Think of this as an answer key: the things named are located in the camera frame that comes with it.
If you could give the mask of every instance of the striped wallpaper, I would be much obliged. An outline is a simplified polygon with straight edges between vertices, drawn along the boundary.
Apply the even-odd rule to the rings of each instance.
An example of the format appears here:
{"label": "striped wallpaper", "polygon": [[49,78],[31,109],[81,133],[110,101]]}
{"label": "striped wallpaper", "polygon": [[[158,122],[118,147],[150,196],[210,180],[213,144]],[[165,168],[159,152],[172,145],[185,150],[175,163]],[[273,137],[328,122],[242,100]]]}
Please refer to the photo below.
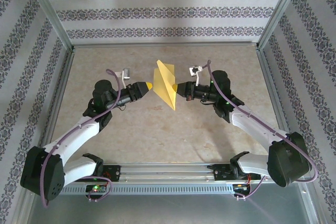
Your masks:
{"label": "striped wallpaper", "polygon": [[264,49],[287,124],[317,164],[327,223],[336,223],[335,3],[291,0]]}
{"label": "striped wallpaper", "polygon": [[75,45],[253,41],[279,0],[50,0]]}
{"label": "striped wallpaper", "polygon": [[0,0],[0,223],[11,223],[27,151],[49,119],[66,50],[37,0]]}

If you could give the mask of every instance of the yellow origami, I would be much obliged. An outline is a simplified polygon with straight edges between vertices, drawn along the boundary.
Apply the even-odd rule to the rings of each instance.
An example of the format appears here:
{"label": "yellow origami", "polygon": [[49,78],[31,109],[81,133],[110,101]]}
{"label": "yellow origami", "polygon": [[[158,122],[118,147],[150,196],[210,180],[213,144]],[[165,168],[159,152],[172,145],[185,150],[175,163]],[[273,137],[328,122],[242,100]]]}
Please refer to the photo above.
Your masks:
{"label": "yellow origami", "polygon": [[174,65],[157,62],[158,68],[154,69],[154,92],[173,110],[176,105],[176,87]]}

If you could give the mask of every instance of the beige floor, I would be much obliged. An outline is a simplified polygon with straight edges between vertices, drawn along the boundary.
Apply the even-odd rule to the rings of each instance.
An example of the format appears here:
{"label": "beige floor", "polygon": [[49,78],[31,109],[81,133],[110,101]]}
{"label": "beige floor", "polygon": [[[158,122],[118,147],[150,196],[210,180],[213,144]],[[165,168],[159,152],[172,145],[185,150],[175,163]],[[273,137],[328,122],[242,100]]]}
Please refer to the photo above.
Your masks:
{"label": "beige floor", "polygon": [[[176,83],[193,80],[188,67],[212,60],[212,70],[225,70],[234,95],[276,125],[275,115],[253,46],[122,47],[77,49],[59,112],[54,139],[74,125],[100,79],[115,81],[106,68],[131,68],[131,82],[153,81],[156,61],[175,65]],[[209,76],[202,72],[201,83]],[[211,106],[177,97],[176,111],[153,91],[125,111],[112,111],[107,128],[90,139],[73,158],[91,153],[111,163],[218,162],[242,151],[265,150],[239,128],[217,117]]]}

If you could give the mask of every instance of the purple cable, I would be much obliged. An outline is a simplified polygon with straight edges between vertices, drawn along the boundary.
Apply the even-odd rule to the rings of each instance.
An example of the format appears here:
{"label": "purple cable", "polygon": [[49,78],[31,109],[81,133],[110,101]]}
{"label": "purple cable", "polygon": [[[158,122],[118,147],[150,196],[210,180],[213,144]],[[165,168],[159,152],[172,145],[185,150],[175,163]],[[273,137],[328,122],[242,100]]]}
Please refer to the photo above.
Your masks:
{"label": "purple cable", "polygon": [[206,66],[208,67],[208,71],[210,74],[210,77],[212,79],[212,81],[214,82],[214,85],[218,91],[218,93],[220,93],[220,95],[228,102],[230,103],[233,107],[235,107],[236,109],[238,109],[240,112],[244,113],[245,115],[253,118],[255,121],[257,121],[261,126],[263,126],[264,128],[266,128],[267,130],[269,130],[272,134],[278,136],[279,138],[283,139],[287,144],[289,144],[291,147],[293,147],[294,149],[296,149],[306,160],[308,160],[308,162],[311,164],[312,168],[314,169],[314,176],[312,176],[309,179],[297,179],[296,182],[302,182],[302,183],[308,183],[308,182],[313,182],[315,179],[317,179],[319,172],[317,170],[316,164],[314,163],[314,161],[303,151],[301,150],[299,147],[297,147],[294,143],[292,143],[291,141],[289,141],[285,136],[282,136],[281,134],[279,134],[277,131],[273,130],[271,127],[269,127],[267,124],[265,124],[262,120],[260,120],[259,118],[256,118],[254,115],[248,113],[247,111],[241,109],[239,106],[235,105],[228,97],[226,97],[223,92],[221,91],[221,89],[219,88],[212,72],[211,72],[211,68],[210,68],[210,64],[211,61],[208,60]]}
{"label": "purple cable", "polygon": [[[108,192],[105,193],[103,196],[101,196],[99,199],[95,199],[95,200],[94,200],[95,202],[99,202],[99,201],[101,201],[102,199],[104,199],[105,197],[107,197],[107,196],[110,194],[110,192],[112,192],[112,181],[111,181],[109,178],[105,178],[105,177],[97,177],[97,176],[86,176],[86,177],[83,177],[83,178],[97,178],[97,179],[104,179],[104,180],[106,180],[107,182],[110,183],[110,188],[109,188]],[[90,198],[91,193],[92,193],[92,190],[89,192],[89,195],[88,195],[89,201],[91,201],[91,198]]]}
{"label": "purple cable", "polygon": [[118,85],[118,94],[117,94],[117,98],[114,102],[114,104],[108,108],[106,111],[104,111],[103,113],[96,115],[95,117],[83,122],[81,125],[76,126],[75,128],[73,128],[71,131],[69,131],[67,134],[65,134],[58,142],[57,144],[51,149],[51,151],[48,153],[46,159],[43,162],[42,165],[42,169],[41,169],[41,174],[40,174],[40,195],[41,195],[41,200],[42,200],[42,205],[47,208],[48,207],[48,202],[45,199],[45,195],[44,195],[44,174],[46,171],[46,167],[47,167],[47,163],[51,157],[51,155],[54,153],[54,151],[58,148],[58,146],[64,142],[65,139],[67,139],[67,137],[69,137],[73,132],[75,132],[76,130],[80,129],[82,126],[85,126],[87,124],[90,124],[92,122],[94,122],[97,118],[109,113],[116,105],[117,102],[119,101],[120,98],[120,93],[121,93],[121,87],[120,87],[120,81],[118,79],[118,76],[116,75],[116,73],[114,73],[112,70],[107,69],[106,73],[109,75],[112,75],[115,77],[116,81],[117,81],[117,85]]}
{"label": "purple cable", "polygon": [[261,180],[260,180],[260,182],[259,182],[259,184],[257,185],[257,187],[254,188],[254,190],[251,191],[248,195],[244,195],[244,194],[236,193],[236,192],[235,192],[236,195],[241,196],[241,197],[238,198],[238,199],[247,199],[247,198],[249,198],[250,196],[252,196],[252,195],[259,189],[259,187],[261,186],[261,183],[264,181],[265,178],[266,178],[266,176],[262,177]]}

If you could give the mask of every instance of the purple wire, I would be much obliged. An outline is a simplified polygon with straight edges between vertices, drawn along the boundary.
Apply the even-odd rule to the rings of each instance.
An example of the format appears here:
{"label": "purple wire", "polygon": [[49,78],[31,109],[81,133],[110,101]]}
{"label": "purple wire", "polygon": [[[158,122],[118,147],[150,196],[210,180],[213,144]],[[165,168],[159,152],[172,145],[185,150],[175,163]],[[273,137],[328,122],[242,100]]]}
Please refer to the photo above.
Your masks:
{"label": "purple wire", "polygon": [[289,141],[285,136],[282,136],[281,134],[279,134],[277,131],[275,131],[274,129],[272,129],[271,127],[269,127],[267,124],[265,124],[262,120],[260,120],[259,118],[255,117],[254,115],[248,113],[247,111],[241,109],[239,106],[235,105],[228,97],[226,97],[226,95],[223,94],[223,92],[221,91],[221,89],[219,88],[212,72],[211,72],[211,68],[210,68],[210,64],[211,61],[208,60],[206,66],[208,67],[208,71],[210,74],[210,77],[218,91],[218,93],[220,93],[220,95],[228,102],[230,103],[233,107],[235,107],[236,109],[238,109],[240,112],[244,113],[245,115],[253,118],[255,121],[257,121],[261,126],[263,126],[264,128],[266,128],[267,130],[269,130],[272,134],[278,136],[279,138],[283,139],[287,144],[289,144],[291,147],[293,147],[294,149],[296,149],[306,160],[308,160],[308,162],[311,164],[312,168],[314,169],[314,176],[312,176],[309,179],[297,179],[296,182],[302,182],[302,183],[308,183],[308,182],[313,182],[315,179],[317,179],[319,172],[317,170],[316,164],[314,163],[314,161],[303,151],[301,150],[299,147],[297,147],[294,143],[292,143],[291,141]]}
{"label": "purple wire", "polygon": [[251,191],[248,195],[244,195],[244,194],[236,193],[236,192],[235,192],[236,195],[241,196],[240,198],[238,197],[238,199],[247,199],[247,198],[249,198],[250,196],[252,196],[252,195],[259,189],[259,187],[261,186],[261,183],[264,181],[265,178],[266,178],[266,176],[262,177],[261,180],[260,180],[260,182],[259,182],[259,184],[257,185],[257,187],[254,188],[254,190]]}
{"label": "purple wire", "polygon": [[[86,176],[86,177],[83,177],[83,178],[97,178],[97,179],[104,179],[104,180],[106,180],[107,182],[110,183],[110,188],[109,188],[108,192],[105,193],[103,196],[101,196],[99,199],[95,199],[95,200],[94,200],[95,202],[99,202],[99,201],[101,201],[102,199],[106,198],[106,197],[112,192],[112,181],[111,181],[109,178],[105,178],[105,177],[97,177],[97,176]],[[92,193],[92,190],[89,192],[89,195],[88,195],[89,201],[91,201],[91,198],[90,198],[91,193]]]}
{"label": "purple wire", "polygon": [[41,174],[40,174],[40,195],[41,195],[41,200],[42,200],[42,205],[47,208],[48,207],[48,202],[45,199],[45,195],[44,195],[44,175],[45,175],[45,171],[46,171],[46,167],[47,167],[47,163],[51,157],[51,155],[54,153],[54,151],[58,148],[58,146],[64,142],[65,139],[67,139],[73,132],[75,132],[76,130],[80,129],[82,126],[85,126],[87,124],[90,124],[92,122],[94,122],[97,118],[109,113],[118,103],[119,99],[120,99],[120,93],[121,93],[121,87],[120,87],[120,81],[118,79],[118,76],[116,75],[115,72],[113,72],[110,69],[106,70],[106,73],[109,75],[112,75],[115,77],[116,81],[117,81],[117,85],[118,85],[118,94],[117,94],[117,98],[114,102],[114,104],[108,108],[106,111],[104,111],[103,113],[96,115],[95,117],[83,122],[81,125],[76,126],[75,128],[73,128],[72,130],[70,130],[67,134],[65,134],[58,142],[57,144],[55,144],[55,146],[51,149],[51,151],[48,153],[46,159],[43,162],[42,165],[42,169],[41,169]]}

